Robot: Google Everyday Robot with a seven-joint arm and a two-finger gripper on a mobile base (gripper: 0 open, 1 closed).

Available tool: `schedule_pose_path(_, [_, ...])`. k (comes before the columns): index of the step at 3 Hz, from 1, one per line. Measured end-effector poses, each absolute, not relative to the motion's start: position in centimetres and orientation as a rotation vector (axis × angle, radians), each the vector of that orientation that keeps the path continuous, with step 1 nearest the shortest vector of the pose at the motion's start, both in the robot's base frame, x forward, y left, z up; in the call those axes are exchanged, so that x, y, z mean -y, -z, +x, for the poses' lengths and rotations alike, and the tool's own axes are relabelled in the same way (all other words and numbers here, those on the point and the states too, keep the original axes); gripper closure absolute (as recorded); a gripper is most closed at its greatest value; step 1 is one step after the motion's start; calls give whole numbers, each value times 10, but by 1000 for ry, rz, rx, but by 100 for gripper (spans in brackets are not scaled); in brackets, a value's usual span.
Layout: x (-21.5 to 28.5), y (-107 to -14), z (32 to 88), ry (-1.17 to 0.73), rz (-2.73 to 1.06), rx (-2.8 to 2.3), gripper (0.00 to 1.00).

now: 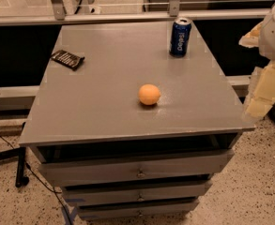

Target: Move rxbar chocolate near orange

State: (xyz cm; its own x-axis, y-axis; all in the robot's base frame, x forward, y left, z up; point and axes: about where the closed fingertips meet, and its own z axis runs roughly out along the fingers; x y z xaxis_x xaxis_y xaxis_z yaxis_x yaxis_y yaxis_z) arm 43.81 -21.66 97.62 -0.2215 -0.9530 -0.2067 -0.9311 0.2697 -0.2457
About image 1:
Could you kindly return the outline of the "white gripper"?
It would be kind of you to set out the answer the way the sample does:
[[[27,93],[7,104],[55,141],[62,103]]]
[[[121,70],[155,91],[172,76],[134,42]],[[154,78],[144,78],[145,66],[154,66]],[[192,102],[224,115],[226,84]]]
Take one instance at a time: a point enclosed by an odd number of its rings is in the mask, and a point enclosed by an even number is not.
[[[275,5],[258,23],[238,42],[246,48],[259,46],[259,52],[269,60],[275,60]],[[244,103],[244,114],[252,120],[260,120],[267,115],[275,104],[275,61],[264,68],[256,67],[251,75],[248,95]]]

